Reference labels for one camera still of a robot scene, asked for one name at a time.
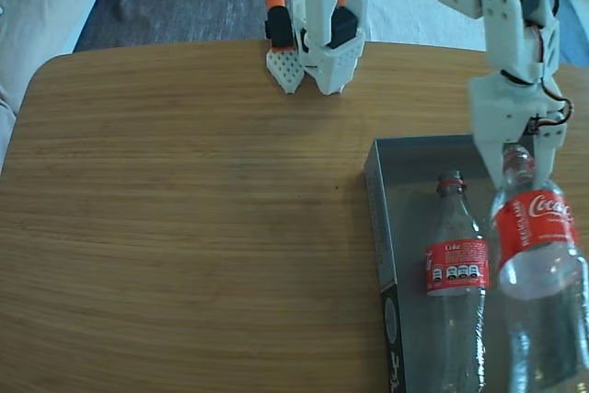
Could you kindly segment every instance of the red label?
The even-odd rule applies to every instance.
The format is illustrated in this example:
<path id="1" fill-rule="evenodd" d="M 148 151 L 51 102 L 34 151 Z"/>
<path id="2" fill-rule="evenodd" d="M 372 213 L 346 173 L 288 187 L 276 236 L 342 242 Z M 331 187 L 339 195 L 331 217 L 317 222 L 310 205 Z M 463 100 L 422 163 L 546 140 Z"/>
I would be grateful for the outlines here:
<path id="1" fill-rule="evenodd" d="M 499 268 L 524 250 L 552 241 L 575 242 L 571 207 L 553 191 L 531 191 L 512 198 L 495 215 L 501 238 Z"/>
<path id="2" fill-rule="evenodd" d="M 489 261 L 484 239 L 455 239 L 432 244 L 425 262 L 427 291 L 487 287 Z"/>

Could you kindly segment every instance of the open box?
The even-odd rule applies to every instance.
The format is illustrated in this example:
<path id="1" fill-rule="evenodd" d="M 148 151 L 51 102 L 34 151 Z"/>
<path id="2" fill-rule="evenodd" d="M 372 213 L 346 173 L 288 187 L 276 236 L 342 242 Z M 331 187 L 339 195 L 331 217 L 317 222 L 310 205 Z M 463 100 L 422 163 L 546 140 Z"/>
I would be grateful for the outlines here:
<path id="1" fill-rule="evenodd" d="M 425 249 L 438 207 L 437 176 L 448 169 L 463 173 L 471 211 L 484 227 L 495 189 L 471 136 L 377 139 L 366 160 L 391 391 L 396 393 L 427 391 L 429 368 L 440 363 L 433 361 L 439 321 L 425 293 Z M 487 391 L 508 390 L 511 360 L 501 299 L 488 291 Z"/>

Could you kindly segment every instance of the plastic bottle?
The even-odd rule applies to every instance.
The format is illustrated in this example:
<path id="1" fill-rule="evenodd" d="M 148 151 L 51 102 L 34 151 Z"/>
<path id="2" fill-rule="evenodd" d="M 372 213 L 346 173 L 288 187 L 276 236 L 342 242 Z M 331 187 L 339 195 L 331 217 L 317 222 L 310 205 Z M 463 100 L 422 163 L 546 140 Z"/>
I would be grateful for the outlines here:
<path id="1" fill-rule="evenodd" d="M 458 171 L 439 177 L 440 206 L 426 252 L 427 293 L 436 333 L 432 393 L 474 393 L 485 386 L 482 341 L 487 245 L 470 214 Z"/>
<path id="2" fill-rule="evenodd" d="M 549 180 L 535 186 L 534 159 L 520 145 L 504 150 L 491 219 L 512 347 L 509 391 L 589 392 L 587 263 L 562 191 Z"/>

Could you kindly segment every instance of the robotic arm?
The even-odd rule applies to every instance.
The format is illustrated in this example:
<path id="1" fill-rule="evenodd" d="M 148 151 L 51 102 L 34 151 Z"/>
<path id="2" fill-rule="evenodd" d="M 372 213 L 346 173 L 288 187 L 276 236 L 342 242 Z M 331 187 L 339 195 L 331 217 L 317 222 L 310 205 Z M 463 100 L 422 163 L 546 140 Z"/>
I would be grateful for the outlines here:
<path id="1" fill-rule="evenodd" d="M 553 80 L 559 66 L 560 31 L 552 1 L 439 1 L 484 19 L 487 59 L 495 72 L 471 79 L 468 94 L 475 145 L 494 185 L 502 183 L 503 145 L 516 143 L 525 134 L 534 136 L 537 181 L 543 182 L 552 172 L 572 113 L 572 104 L 560 96 Z M 297 43 L 293 57 L 324 94 L 342 91 L 352 80 L 364 49 L 367 0 L 347 0 L 345 7 L 337 4 L 338 0 L 293 0 L 292 4 Z"/>

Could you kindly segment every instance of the wood grain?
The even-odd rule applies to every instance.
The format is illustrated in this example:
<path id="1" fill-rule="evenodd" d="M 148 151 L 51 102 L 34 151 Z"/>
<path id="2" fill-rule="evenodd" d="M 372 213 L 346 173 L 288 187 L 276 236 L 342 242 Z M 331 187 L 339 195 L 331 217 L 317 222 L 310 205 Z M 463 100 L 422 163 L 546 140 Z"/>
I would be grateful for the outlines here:
<path id="1" fill-rule="evenodd" d="M 265 51 L 40 69 L 0 179 L 0 391 L 387 391 L 364 160 L 375 137 L 466 133 L 483 54 L 369 44 L 340 96 L 289 97 Z M 556 176 L 588 238 L 589 76 L 559 80 Z"/>

